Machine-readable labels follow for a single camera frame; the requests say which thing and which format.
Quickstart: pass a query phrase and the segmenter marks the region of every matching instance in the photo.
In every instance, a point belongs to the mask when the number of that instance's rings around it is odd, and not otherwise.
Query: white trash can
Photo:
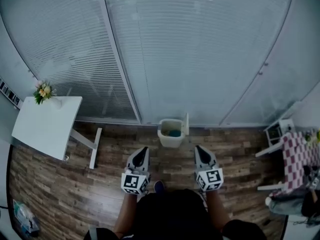
[[[189,135],[189,115],[184,120],[162,119],[158,125],[158,137],[162,146],[166,148],[179,148],[184,138]]]

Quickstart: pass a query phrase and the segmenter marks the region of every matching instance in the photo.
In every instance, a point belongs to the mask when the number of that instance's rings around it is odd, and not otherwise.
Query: blue-green object in bin
[[[171,130],[168,134],[170,137],[180,137],[181,131],[180,130]]]

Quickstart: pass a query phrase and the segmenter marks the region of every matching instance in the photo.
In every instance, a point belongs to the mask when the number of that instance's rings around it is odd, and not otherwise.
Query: white vase
[[[62,107],[62,102],[60,99],[56,98],[56,97],[51,97],[48,99],[48,101],[51,103],[51,106],[56,109],[59,110]]]

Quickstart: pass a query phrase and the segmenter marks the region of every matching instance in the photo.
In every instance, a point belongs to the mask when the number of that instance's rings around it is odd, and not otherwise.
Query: red and white checkered cloth
[[[272,196],[289,194],[303,185],[304,166],[319,166],[319,148],[316,141],[306,143],[305,132],[288,132],[281,137],[284,160],[284,188]]]

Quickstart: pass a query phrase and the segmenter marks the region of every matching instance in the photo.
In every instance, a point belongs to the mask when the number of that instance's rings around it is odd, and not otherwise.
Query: white marker cube
[[[146,175],[122,173],[121,176],[121,188],[129,194],[143,194],[148,183],[149,179]]]
[[[196,176],[200,188],[203,191],[218,190],[224,183],[222,168],[199,171]]]

